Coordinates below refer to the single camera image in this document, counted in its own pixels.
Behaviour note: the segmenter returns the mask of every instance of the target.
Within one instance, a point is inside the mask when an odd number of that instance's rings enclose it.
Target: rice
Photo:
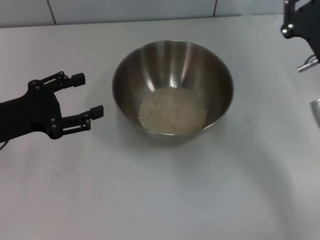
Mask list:
[[[157,88],[139,107],[142,127],[157,133],[188,134],[200,130],[207,111],[202,101],[184,88]]]

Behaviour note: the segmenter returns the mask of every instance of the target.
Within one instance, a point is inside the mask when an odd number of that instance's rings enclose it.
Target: metal bowl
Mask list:
[[[207,110],[202,130],[188,134],[153,132],[138,120],[143,97],[157,88],[186,88],[198,96]],[[227,66],[208,49],[185,41],[157,41],[137,48],[116,69],[112,94],[130,122],[150,138],[182,143],[210,128],[228,110],[234,84]]]

